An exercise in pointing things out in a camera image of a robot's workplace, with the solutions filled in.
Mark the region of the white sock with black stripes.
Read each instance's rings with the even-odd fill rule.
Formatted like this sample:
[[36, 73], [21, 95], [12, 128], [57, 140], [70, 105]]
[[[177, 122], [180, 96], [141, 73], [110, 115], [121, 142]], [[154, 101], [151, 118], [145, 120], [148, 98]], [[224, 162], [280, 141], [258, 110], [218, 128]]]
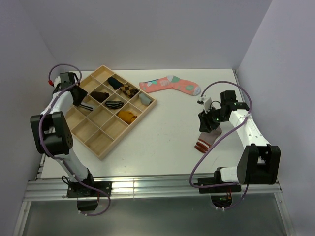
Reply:
[[87, 103], [84, 103], [82, 102], [80, 105], [79, 105], [80, 108], [83, 108], [85, 110], [88, 110], [88, 111], [93, 111], [95, 109], [95, 106], [94, 105], [90, 105], [90, 104], [87, 104]]

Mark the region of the taupe sock with red stripes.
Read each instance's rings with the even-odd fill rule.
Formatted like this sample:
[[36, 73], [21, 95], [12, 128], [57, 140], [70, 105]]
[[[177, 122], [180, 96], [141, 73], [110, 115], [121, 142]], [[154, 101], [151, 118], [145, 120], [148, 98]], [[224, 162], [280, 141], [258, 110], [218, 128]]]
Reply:
[[221, 134], [222, 129], [220, 127], [212, 130], [210, 133], [202, 132], [199, 135], [198, 140], [194, 145], [194, 148], [201, 153], [206, 153]]

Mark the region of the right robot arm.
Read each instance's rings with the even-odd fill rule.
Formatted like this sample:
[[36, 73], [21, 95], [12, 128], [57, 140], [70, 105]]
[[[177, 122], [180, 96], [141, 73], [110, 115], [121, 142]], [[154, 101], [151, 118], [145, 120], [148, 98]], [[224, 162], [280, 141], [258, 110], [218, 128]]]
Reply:
[[198, 103], [204, 106], [198, 115], [201, 132], [214, 131], [221, 123], [230, 122], [244, 148], [238, 165], [217, 168], [214, 177], [206, 186], [222, 192], [229, 186], [239, 184], [275, 184], [281, 150], [263, 137], [251, 117], [247, 103], [239, 102], [233, 90], [220, 94], [219, 109], [216, 109], [212, 100], [205, 96], [200, 97]]

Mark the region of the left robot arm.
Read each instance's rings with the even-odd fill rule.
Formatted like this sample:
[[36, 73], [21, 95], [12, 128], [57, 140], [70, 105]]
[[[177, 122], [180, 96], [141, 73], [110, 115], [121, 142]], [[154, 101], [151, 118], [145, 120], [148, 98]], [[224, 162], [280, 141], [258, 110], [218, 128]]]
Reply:
[[62, 181], [68, 185], [68, 197], [91, 196], [96, 190], [92, 174], [73, 150], [73, 137], [65, 119], [72, 105], [86, 106], [83, 99], [87, 94], [79, 87], [75, 73], [62, 73], [48, 107], [30, 118], [37, 151], [56, 160], [68, 175], [62, 176]]

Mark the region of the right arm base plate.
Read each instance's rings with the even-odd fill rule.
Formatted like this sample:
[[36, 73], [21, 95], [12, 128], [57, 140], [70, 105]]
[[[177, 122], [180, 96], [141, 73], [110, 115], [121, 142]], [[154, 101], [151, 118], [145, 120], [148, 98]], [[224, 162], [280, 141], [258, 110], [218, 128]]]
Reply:
[[[204, 185], [218, 185], [218, 184], [225, 184], [225, 182], [222, 182], [221, 180], [215, 180], [214, 177], [209, 178], [198, 178], [196, 185], [198, 186], [204, 186]], [[229, 192], [241, 192], [241, 186], [240, 185], [229, 185], [229, 186], [217, 186], [217, 187], [211, 187], [211, 188], [200, 188], [199, 193], [200, 194], [206, 194], [206, 193], [229, 193]]]

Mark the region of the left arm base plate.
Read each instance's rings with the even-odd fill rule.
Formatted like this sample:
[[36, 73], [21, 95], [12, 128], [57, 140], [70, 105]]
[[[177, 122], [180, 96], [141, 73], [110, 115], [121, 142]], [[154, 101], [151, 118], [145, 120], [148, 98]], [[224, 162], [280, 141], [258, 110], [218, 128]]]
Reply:
[[[91, 185], [92, 188], [101, 190], [107, 195], [111, 195], [112, 182], [111, 181], [96, 181]], [[90, 189], [81, 185], [78, 182], [70, 182], [66, 196], [68, 198], [83, 198], [83, 197], [105, 197], [104, 193], [100, 193], [94, 189]]]

